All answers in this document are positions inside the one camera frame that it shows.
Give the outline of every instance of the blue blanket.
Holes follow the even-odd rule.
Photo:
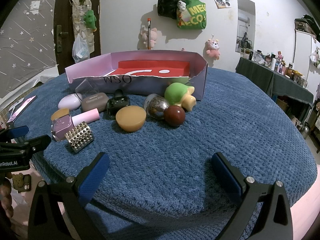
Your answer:
[[[27,138],[50,135],[50,116],[69,93],[65,74],[39,87],[15,127],[27,125]],[[130,95],[132,105],[144,99]],[[224,70],[208,69],[204,99],[178,128],[148,119],[141,130],[126,133],[103,113],[89,126],[95,140],[78,154],[68,151],[67,141],[52,142],[33,161],[57,182],[76,176],[100,151],[108,153],[110,169],[87,209],[112,239],[131,239],[137,230],[139,239],[214,239],[235,210],[209,162],[217,151],[244,176],[283,181],[290,205],[317,176],[312,153],[285,113],[247,78]]]

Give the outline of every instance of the green tablecloth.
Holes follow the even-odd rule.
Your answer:
[[[243,57],[240,58],[236,67],[236,73],[247,77],[268,96],[287,96],[298,102],[293,103],[295,116],[303,122],[313,105],[313,94],[293,80],[272,71],[271,69],[257,64]]]

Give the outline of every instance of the wall mirror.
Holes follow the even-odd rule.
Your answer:
[[[250,0],[238,0],[238,29],[236,52],[253,49],[256,31],[256,7]]]

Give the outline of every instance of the human hand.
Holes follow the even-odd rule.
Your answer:
[[[10,172],[6,173],[5,176],[8,179],[12,178]],[[11,183],[8,179],[4,179],[3,184],[0,185],[0,199],[1,205],[5,211],[7,217],[13,217],[12,197],[11,197]]]

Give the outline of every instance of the cardboard box under table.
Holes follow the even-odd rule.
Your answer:
[[[100,92],[121,89],[126,94],[163,96],[174,82],[194,86],[193,96],[201,100],[207,62],[198,53],[175,50],[137,50],[113,52],[79,62],[66,68],[72,91],[89,78]]]

